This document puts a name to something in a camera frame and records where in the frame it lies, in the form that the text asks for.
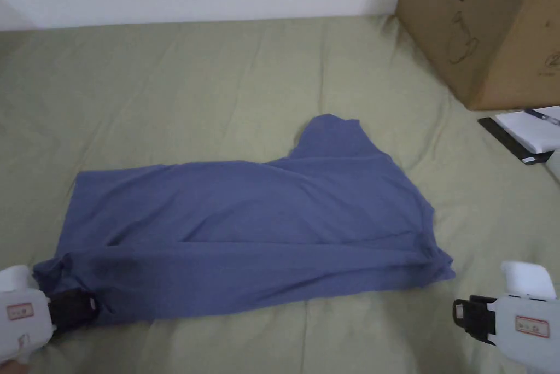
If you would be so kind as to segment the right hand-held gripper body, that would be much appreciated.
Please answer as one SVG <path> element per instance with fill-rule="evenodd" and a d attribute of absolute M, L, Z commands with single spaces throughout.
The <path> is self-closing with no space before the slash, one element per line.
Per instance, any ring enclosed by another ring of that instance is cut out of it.
<path fill-rule="evenodd" d="M 471 327 L 527 373 L 559 373 L 559 294 L 546 268 L 521 261 L 501 265 L 506 295 L 477 300 Z"/>

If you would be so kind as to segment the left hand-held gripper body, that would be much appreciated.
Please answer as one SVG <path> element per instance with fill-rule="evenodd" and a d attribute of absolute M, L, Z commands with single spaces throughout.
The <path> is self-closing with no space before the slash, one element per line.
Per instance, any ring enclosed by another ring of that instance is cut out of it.
<path fill-rule="evenodd" d="M 65 326 L 54 322 L 51 304 L 31 281 L 27 266 L 1 270 L 1 364 L 27 363 L 33 352 L 64 332 Z"/>

